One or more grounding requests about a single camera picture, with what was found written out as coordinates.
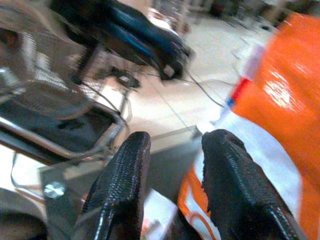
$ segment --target tiled floor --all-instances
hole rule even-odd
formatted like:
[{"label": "tiled floor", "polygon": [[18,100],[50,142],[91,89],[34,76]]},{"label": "tiled floor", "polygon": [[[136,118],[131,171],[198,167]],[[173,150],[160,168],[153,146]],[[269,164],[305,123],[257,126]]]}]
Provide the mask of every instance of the tiled floor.
[{"label": "tiled floor", "polygon": [[[237,84],[238,71],[243,67],[241,63],[251,50],[250,42],[264,43],[270,35],[263,30],[247,30],[240,25],[234,27],[225,21],[204,17],[186,36],[186,42],[196,52],[189,72],[213,99],[224,104]],[[153,69],[145,71],[155,74]],[[129,97],[132,108],[128,121],[130,132],[146,131],[157,139],[179,132],[183,133],[183,138],[189,138],[197,123],[217,120],[221,107],[212,102],[189,76],[185,80],[162,83],[156,76],[140,78],[142,88]],[[103,91],[117,106],[121,99],[120,93],[116,92],[118,87],[114,79],[109,79]],[[115,144],[120,145],[125,136],[123,130]],[[176,137],[180,140],[175,143],[183,141],[180,135]],[[169,140],[162,147],[170,144]]]}]

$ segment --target metal wire basket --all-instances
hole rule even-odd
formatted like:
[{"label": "metal wire basket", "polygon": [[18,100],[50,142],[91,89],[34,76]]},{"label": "metal wire basket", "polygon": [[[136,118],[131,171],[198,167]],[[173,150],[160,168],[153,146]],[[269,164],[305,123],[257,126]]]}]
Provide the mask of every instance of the metal wire basket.
[{"label": "metal wire basket", "polygon": [[75,84],[72,75],[85,51],[84,46],[63,41],[35,25],[29,32],[18,34],[14,47],[0,42],[0,74],[1,69],[2,73],[10,72],[0,76],[0,87],[12,82],[5,78],[15,78],[10,101],[54,119],[76,118],[93,105],[96,91],[102,90],[111,70],[110,55],[102,50],[86,72],[84,84]]}]

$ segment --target white floor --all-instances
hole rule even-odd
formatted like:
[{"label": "white floor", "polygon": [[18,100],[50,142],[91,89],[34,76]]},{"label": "white floor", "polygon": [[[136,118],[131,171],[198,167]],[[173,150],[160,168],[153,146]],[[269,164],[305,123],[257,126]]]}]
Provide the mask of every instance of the white floor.
[{"label": "white floor", "polygon": [[[234,27],[209,17],[204,17],[199,25],[192,25],[191,31],[186,42],[196,52],[196,57],[190,64],[190,74],[213,99],[224,104],[239,80],[238,71],[241,71],[243,61],[238,58],[248,55],[248,42],[265,42],[271,34],[260,29],[247,30],[240,25]],[[161,148],[166,148],[190,138],[197,123],[217,120],[221,107],[211,101],[189,76],[185,80],[162,83],[156,76],[142,77],[142,88],[129,97],[132,108],[132,118],[128,121],[130,132],[146,131],[153,139],[171,133],[183,134],[174,142],[164,141],[166,144]],[[118,87],[113,79],[109,79],[103,91],[117,104],[121,99],[116,90]],[[120,145],[127,135],[123,130],[116,145]]]}]

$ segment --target orange and white bag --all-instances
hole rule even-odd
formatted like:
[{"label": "orange and white bag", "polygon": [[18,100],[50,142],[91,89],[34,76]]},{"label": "orange and white bag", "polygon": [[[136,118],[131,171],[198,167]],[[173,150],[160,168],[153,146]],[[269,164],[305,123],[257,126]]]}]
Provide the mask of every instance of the orange and white bag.
[{"label": "orange and white bag", "polygon": [[[244,142],[308,239],[320,239],[320,19],[289,17],[229,105],[214,127]],[[204,240],[219,240],[202,189],[203,160],[200,151],[178,206]]]}]

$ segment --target bolt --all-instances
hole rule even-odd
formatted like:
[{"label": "bolt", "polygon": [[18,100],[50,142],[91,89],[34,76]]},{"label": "bolt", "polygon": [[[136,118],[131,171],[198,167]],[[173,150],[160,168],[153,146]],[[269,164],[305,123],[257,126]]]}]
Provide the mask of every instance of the bolt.
[{"label": "bolt", "polygon": [[53,181],[44,187],[43,193],[51,199],[57,199],[65,194],[66,187],[64,184]]}]

